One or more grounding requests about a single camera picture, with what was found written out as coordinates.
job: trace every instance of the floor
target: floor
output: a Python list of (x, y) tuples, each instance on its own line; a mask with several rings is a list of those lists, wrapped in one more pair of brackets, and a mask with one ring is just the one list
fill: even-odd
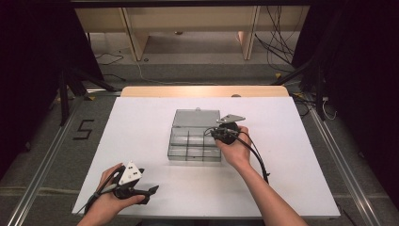
[[(271, 39), (268, 32), (260, 32), (258, 36), (266, 42)], [(287, 44), (295, 49), (298, 33), (287, 32), (282, 36), (290, 37)], [(239, 41), (232, 32), (151, 33), (139, 62), (133, 61), (123, 34), (91, 34), (90, 37), (105, 81), (117, 88), (267, 85), (276, 81), (279, 74), (292, 70), (280, 58), (271, 56), (258, 41), (254, 42), (251, 59), (243, 60)], [(299, 81), (300, 77), (285, 86), (290, 92), (299, 93)], [(27, 200), (20, 220), (23, 225), (71, 225), (81, 218), (72, 215), (71, 210), (118, 96), (118, 93), (96, 92), (98, 87), (88, 82), (85, 85), (92, 91), (91, 98), (74, 98), (71, 94), (70, 123), (59, 126), (60, 103), (55, 99), (30, 141), (30, 151), (18, 156), (0, 182), (0, 225), (8, 224), (23, 200)], [(311, 93), (300, 95), (308, 100), (312, 98)], [(330, 119), (319, 121), (311, 105), (297, 101), (298, 114), (302, 116), (333, 197), (343, 211), (340, 218), (307, 218), (307, 222), (310, 225), (397, 225), (398, 210), (362, 158), (339, 112), (334, 119), (333, 106), (326, 102), (325, 108)], [(92, 132), (88, 139), (75, 139), (82, 136), (78, 130), (84, 120), (93, 120), (88, 122)], [(36, 189), (32, 188), (38, 181)], [(30, 191), (34, 196), (27, 198), (25, 195)], [(115, 218), (109, 225), (136, 225), (139, 221)]]

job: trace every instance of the transparent container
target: transparent container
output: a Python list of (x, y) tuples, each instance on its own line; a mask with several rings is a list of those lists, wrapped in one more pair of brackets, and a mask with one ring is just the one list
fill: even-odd
[(205, 131), (217, 127), (218, 110), (176, 110), (168, 148), (168, 159), (175, 161), (220, 162), (221, 152), (214, 138)]

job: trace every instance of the white table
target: white table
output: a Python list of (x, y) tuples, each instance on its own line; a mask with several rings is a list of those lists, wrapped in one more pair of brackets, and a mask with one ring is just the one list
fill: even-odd
[[(150, 98), (119, 97), (82, 186), (73, 213), (95, 191), (101, 173), (133, 160), (144, 168), (137, 189), (159, 185), (147, 205), (120, 212), (134, 218), (260, 218), (239, 174), (220, 163), (168, 160), (176, 109), (220, 110), (244, 116), (270, 172), (269, 182), (303, 218), (337, 218), (340, 213), (290, 97)], [(256, 158), (251, 163), (261, 172)]]

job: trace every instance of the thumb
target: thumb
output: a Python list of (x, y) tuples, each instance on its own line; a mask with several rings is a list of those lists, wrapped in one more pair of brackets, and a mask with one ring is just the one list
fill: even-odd
[(143, 201), (146, 197), (143, 195), (136, 195), (136, 196), (132, 196), (129, 199), (126, 200), (120, 200), (122, 202), (123, 208), (137, 204), (141, 201)]

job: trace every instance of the finger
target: finger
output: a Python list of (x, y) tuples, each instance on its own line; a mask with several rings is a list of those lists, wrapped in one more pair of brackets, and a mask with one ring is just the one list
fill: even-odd
[(247, 134), (249, 133), (248, 128), (243, 125), (239, 125), (238, 128), (240, 129), (241, 132), (244, 132)]
[(141, 201), (143, 201), (146, 197), (143, 195), (136, 195), (136, 196), (132, 196), (129, 199), (126, 200), (120, 200), (120, 204), (122, 205), (123, 208), (126, 208), (128, 206), (137, 204)]
[(118, 164), (115, 165), (114, 167), (112, 167), (112, 168), (107, 169), (106, 171), (104, 171), (103, 174), (102, 174), (102, 176), (101, 176), (101, 180), (100, 180), (100, 183), (99, 183), (97, 189), (100, 188), (100, 186), (104, 183), (104, 181), (108, 178), (108, 176), (111, 175), (111, 173), (112, 173), (113, 171), (115, 171), (117, 168), (119, 168), (119, 167), (121, 167), (121, 166), (122, 166), (122, 163), (118, 163)]
[(223, 149), (223, 147), (227, 146), (227, 144), (223, 143), (222, 141), (216, 139), (215, 144), (219, 149)]

